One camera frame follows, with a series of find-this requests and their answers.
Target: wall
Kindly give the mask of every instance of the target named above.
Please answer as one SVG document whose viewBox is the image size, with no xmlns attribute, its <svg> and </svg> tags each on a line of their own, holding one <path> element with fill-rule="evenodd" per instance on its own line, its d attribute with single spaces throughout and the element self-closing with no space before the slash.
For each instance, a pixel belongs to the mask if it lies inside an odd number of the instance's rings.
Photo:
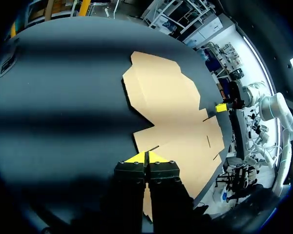
<svg viewBox="0 0 293 234">
<path fill-rule="evenodd" d="M 224 34 L 219 34 L 218 36 L 214 37 L 210 41 L 212 41 L 213 43 L 217 43 L 220 47 L 230 42 L 232 46 L 236 49 L 237 53 L 239 54 L 243 62 L 243 66 L 241 67 L 241 69 L 244 73 L 244 77 L 241 78 L 240 80 L 243 85 L 247 85 L 253 82 L 264 81 L 266 86 L 269 87 L 266 76 L 257 58 L 255 57 L 254 53 L 252 52 L 250 47 L 247 45 L 247 43 L 244 41 L 244 39 L 235 30 L 226 32 Z M 245 116 L 251 114 L 250 112 L 251 109 L 252 108 L 246 108 L 244 110 Z M 266 122 L 262 121 L 261 124 L 269 128 L 268 134 L 270 136 L 270 141 L 267 143 L 267 146 L 274 145 L 274 143 L 278 143 L 276 120 L 272 119 Z M 253 133 L 252 137 L 253 138 L 258 137 L 258 135 Z M 272 156 L 276 154 L 277 154 L 276 149 L 271 152 Z M 262 167 L 261 172 L 264 172 L 264 171 L 267 171 L 267 173 L 271 173 L 271 175 L 274 175 L 274 173 L 271 170 L 268 170 L 268 167 Z M 269 178 L 270 178 L 269 181 L 265 180 L 265 182 L 263 182 L 259 180 L 259 183 L 262 183 L 265 187 L 270 187 L 270 184 L 272 185 L 274 176 L 269 176 Z"/>
</svg>

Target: yellow object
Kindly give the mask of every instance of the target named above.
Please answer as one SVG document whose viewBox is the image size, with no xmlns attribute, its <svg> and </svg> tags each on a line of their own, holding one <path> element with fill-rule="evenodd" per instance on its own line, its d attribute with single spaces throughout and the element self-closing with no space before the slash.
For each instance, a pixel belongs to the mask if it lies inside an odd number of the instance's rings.
<svg viewBox="0 0 293 234">
<path fill-rule="evenodd" d="M 159 157 L 156 153 L 149 151 L 148 153 L 149 163 L 154 162 L 168 162 L 166 159 Z"/>
<path fill-rule="evenodd" d="M 223 112 L 227 111 L 227 104 L 225 103 L 220 103 L 216 106 L 216 112 Z"/>
<path fill-rule="evenodd" d="M 90 0 L 83 0 L 78 16 L 86 16 L 89 5 Z"/>
<path fill-rule="evenodd" d="M 15 31 L 15 22 L 14 22 L 11 28 L 11 38 L 15 37 L 15 35 L 16 35 L 16 31 Z"/>
<path fill-rule="evenodd" d="M 139 162 L 139 163 L 144 163 L 145 162 L 145 151 L 142 151 L 141 153 L 138 153 L 136 156 L 131 157 L 130 159 L 128 159 L 125 162 Z"/>
</svg>

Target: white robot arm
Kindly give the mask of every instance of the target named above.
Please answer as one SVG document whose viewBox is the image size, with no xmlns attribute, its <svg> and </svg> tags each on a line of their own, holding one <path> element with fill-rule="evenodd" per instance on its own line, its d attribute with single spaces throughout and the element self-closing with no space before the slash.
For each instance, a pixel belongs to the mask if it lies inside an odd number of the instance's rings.
<svg viewBox="0 0 293 234">
<path fill-rule="evenodd" d="M 245 107 L 252 107 L 259 105 L 259 115 L 263 121 L 267 121 L 273 118 L 278 118 L 283 127 L 282 131 L 282 151 L 280 166 L 278 175 L 273 185 L 272 190 L 276 195 L 280 196 L 283 188 L 283 183 L 288 175 L 292 157 L 291 141 L 293 140 L 293 116 L 285 102 L 285 99 L 281 93 L 277 93 L 273 96 L 267 95 L 267 87 L 264 83 L 257 82 L 242 88 L 244 93 Z M 260 135 L 260 141 L 255 143 L 256 150 L 263 155 L 268 166 L 272 166 L 275 163 L 277 156 L 271 157 L 264 148 L 261 147 L 267 142 L 265 135 Z"/>
</svg>

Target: metal shelving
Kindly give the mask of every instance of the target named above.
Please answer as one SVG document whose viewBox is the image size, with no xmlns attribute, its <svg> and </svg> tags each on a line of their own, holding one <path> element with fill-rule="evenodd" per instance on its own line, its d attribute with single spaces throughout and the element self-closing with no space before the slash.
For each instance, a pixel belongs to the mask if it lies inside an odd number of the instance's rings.
<svg viewBox="0 0 293 234">
<path fill-rule="evenodd" d="M 178 21 L 173 20 L 171 17 L 169 17 L 170 14 L 172 14 L 179 6 L 181 6 L 182 3 L 185 3 L 187 5 L 189 11 Z M 196 2 L 193 2 L 191 0 L 170 0 L 170 2 L 168 3 L 165 3 L 165 1 L 163 0 L 154 0 L 154 3 L 152 3 L 152 9 L 150 9 L 150 11 L 145 15 L 143 20 L 149 24 L 149 27 L 152 27 L 161 16 L 165 17 L 166 19 L 180 26 L 182 28 L 180 34 L 183 34 L 196 22 L 200 22 L 203 25 L 204 20 L 202 18 L 210 10 L 211 7 L 209 5 L 206 5 L 202 0 L 197 0 Z M 182 25 L 179 22 L 182 18 L 188 19 L 190 15 L 195 15 L 196 18 L 194 18 L 192 21 L 189 21 L 189 24 Z"/>
</svg>

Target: floor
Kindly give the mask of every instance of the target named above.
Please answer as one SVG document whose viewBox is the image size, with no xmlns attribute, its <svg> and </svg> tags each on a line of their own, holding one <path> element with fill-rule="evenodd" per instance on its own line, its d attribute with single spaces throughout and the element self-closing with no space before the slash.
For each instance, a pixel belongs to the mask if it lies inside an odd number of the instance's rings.
<svg viewBox="0 0 293 234">
<path fill-rule="evenodd" d="M 115 4 L 112 3 L 108 7 L 108 13 L 109 13 L 110 18 L 113 18 L 114 9 L 115 9 Z M 130 21 L 133 23 L 138 23 L 140 25 L 147 26 L 147 24 L 139 18 L 139 13 L 140 13 L 140 11 L 135 6 L 121 2 L 117 8 L 117 11 L 115 14 L 115 19 L 116 20 L 126 20 L 126 21 Z M 105 12 L 105 7 L 100 7 L 100 6 L 96 7 L 91 16 L 107 17 L 106 12 Z"/>
</svg>

